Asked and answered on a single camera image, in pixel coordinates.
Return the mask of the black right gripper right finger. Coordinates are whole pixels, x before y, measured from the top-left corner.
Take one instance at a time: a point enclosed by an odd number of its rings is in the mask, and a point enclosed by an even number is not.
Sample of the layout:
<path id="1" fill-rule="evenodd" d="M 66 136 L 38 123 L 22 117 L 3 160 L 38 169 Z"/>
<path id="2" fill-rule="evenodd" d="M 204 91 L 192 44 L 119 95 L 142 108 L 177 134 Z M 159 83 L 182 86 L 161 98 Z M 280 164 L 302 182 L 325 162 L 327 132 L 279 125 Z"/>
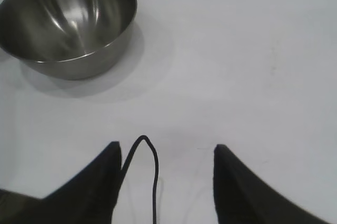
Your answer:
<path id="1" fill-rule="evenodd" d="M 219 223 L 324 223 L 276 192 L 223 144 L 214 149 L 213 196 Z"/>

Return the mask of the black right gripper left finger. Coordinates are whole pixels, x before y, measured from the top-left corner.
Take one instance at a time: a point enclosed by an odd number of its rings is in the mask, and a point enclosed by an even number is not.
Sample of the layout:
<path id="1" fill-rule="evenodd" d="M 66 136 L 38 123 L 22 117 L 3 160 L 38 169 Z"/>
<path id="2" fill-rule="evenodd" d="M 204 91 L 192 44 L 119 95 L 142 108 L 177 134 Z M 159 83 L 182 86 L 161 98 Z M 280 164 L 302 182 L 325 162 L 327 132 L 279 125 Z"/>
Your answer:
<path id="1" fill-rule="evenodd" d="M 111 223 L 121 147 L 110 143 L 88 166 L 29 212 L 26 223 Z"/>

